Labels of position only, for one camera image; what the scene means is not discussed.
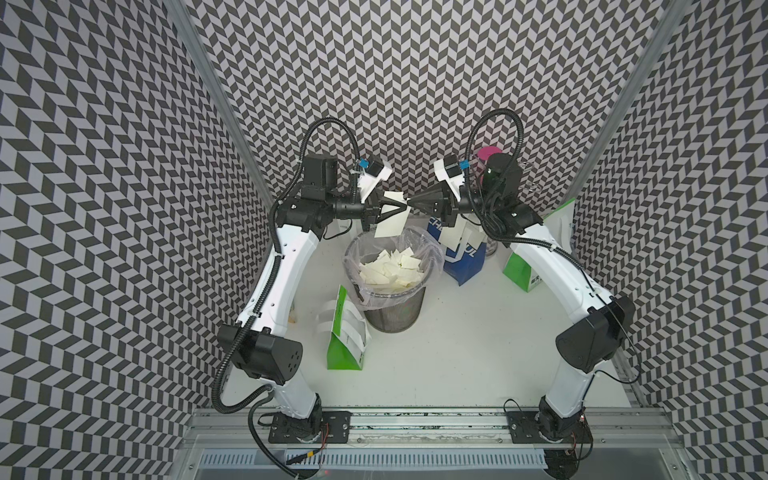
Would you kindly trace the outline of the green white bag front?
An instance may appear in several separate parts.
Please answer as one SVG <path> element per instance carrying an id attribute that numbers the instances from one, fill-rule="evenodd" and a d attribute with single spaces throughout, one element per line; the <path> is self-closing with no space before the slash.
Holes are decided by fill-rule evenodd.
<path id="1" fill-rule="evenodd" d="M 327 369 L 361 371 L 371 335 L 366 318 L 344 286 L 335 300 L 321 306 L 316 322 L 316 334 L 328 340 Z"/>

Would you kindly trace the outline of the aluminium corner post right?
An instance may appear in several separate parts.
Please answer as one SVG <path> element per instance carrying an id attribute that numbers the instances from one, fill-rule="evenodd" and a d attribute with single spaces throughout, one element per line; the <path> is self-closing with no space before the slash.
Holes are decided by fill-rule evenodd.
<path id="1" fill-rule="evenodd" d="M 612 110 L 600 128 L 594 143 L 588 150 L 573 181 L 566 190 L 560 202 L 561 206 L 577 198 L 586 187 L 635 98 L 651 75 L 664 49 L 669 44 L 672 35 L 683 21 L 687 10 L 692 4 L 691 0 L 674 0 L 669 3 L 646 47 L 641 52 L 634 70 L 630 74 L 625 86 L 621 89 Z"/>

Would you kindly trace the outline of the aluminium corner post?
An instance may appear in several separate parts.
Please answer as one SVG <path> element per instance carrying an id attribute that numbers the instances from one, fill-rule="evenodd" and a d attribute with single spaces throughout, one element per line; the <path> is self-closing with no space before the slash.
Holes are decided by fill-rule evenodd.
<path id="1" fill-rule="evenodd" d="M 566 190 L 560 202 L 561 206 L 577 198 L 586 187 L 635 98 L 651 75 L 664 49 L 669 44 L 672 35 L 683 21 L 687 10 L 692 4 L 691 0 L 674 0 L 669 3 L 646 47 L 641 52 L 634 70 L 630 74 L 625 86 L 621 89 L 612 110 L 600 128 L 594 143 L 588 150 L 573 181 Z"/>
<path id="2" fill-rule="evenodd" d="M 258 160 L 246 139 L 245 132 L 236 118 L 235 109 L 231 105 L 223 88 L 223 83 L 216 74 L 216 69 L 205 49 L 196 27 L 189 14 L 185 1 L 165 0 L 163 2 L 173 22 L 181 43 L 185 46 L 192 63 L 210 95 L 232 143 L 238 151 L 242 163 L 247 170 L 256 192 L 266 209 L 274 202 L 273 195 L 259 168 Z"/>

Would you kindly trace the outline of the blue paper bag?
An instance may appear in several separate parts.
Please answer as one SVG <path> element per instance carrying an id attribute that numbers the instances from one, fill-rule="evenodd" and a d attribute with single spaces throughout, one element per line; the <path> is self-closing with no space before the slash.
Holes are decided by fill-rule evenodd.
<path id="1" fill-rule="evenodd" d="M 463 251 L 454 252 L 439 242 L 441 227 L 442 225 L 438 221 L 429 219 L 427 232 L 432 235 L 443 248 L 444 272 L 451 276 L 459 286 L 462 286 L 483 268 L 486 258 L 487 237 L 477 248 L 467 245 Z"/>

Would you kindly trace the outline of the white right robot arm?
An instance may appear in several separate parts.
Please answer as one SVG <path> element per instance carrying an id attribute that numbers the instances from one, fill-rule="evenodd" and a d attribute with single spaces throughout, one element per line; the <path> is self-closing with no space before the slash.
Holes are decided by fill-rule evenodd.
<path id="1" fill-rule="evenodd" d="M 570 325 L 555 339 L 560 363 L 529 423 L 536 442 L 585 440 L 584 401 L 599 368 L 628 339 L 632 299 L 613 296 L 593 280 L 520 199 L 522 171 L 512 155 L 492 154 L 478 185 L 472 183 L 469 162 L 455 156 L 435 161 L 433 171 L 436 184 L 411 197 L 409 205 L 445 226 L 454 226 L 462 214 L 474 214 L 486 235 L 529 264 L 564 308 Z"/>

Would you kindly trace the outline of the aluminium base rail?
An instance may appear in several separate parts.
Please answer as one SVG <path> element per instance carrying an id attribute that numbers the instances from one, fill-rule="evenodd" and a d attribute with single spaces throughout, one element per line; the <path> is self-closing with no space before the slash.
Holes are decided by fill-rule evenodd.
<path id="1" fill-rule="evenodd" d="M 202 410 L 171 467 L 171 479 L 284 479 L 287 462 L 315 479 L 696 479 L 659 409 L 592 408 L 576 433 L 539 438 L 532 413 L 514 405 L 454 408 L 339 407 L 315 444 L 269 444 L 249 415 Z"/>

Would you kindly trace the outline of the aluminium corner post left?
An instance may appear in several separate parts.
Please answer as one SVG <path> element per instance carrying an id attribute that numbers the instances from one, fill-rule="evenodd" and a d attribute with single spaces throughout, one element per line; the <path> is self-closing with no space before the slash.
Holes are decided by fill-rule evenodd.
<path id="1" fill-rule="evenodd" d="M 185 46 L 192 63 L 210 95 L 232 143 L 238 151 L 242 163 L 247 170 L 256 192 L 266 209 L 274 202 L 273 195 L 259 168 L 258 160 L 246 139 L 245 132 L 236 118 L 235 109 L 231 105 L 223 88 L 223 83 L 216 74 L 216 69 L 205 49 L 196 27 L 189 14 L 185 1 L 165 0 L 163 2 L 173 22 L 181 43 Z"/>

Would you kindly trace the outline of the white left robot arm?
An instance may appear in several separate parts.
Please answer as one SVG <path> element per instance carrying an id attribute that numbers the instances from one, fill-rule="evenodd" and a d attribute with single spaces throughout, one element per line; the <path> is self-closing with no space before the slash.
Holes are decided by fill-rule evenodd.
<path id="1" fill-rule="evenodd" d="M 277 402 L 277 437 L 288 443 L 315 442 L 324 432 L 321 398 L 300 372 L 303 346 L 286 336 L 304 269 L 333 221 L 370 228 L 405 209 L 377 189 L 392 174 L 388 161 L 360 160 L 348 193 L 336 190 L 337 165 L 331 157 L 301 160 L 270 209 L 272 248 L 258 283 L 237 320 L 217 333 L 224 358 L 212 387 L 214 409 L 236 413 L 267 393 Z"/>

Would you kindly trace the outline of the pile of receipt scraps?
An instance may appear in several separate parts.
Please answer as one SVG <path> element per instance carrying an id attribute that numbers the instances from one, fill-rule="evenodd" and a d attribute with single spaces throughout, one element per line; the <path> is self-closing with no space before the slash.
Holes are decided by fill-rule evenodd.
<path id="1" fill-rule="evenodd" d="M 382 250 L 374 260 L 359 265 L 359 274 L 367 285 L 394 290 L 409 289 L 426 275 L 421 260 L 410 247 L 392 252 Z"/>

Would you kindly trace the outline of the pink hourglass ornament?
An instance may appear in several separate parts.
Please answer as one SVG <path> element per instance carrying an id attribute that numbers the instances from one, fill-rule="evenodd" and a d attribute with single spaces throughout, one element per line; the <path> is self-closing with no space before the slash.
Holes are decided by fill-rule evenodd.
<path id="1" fill-rule="evenodd" d="M 506 160 L 504 152 L 496 146 L 486 146 L 477 152 L 479 160 L 479 185 L 483 189 L 493 186 L 501 173 Z"/>

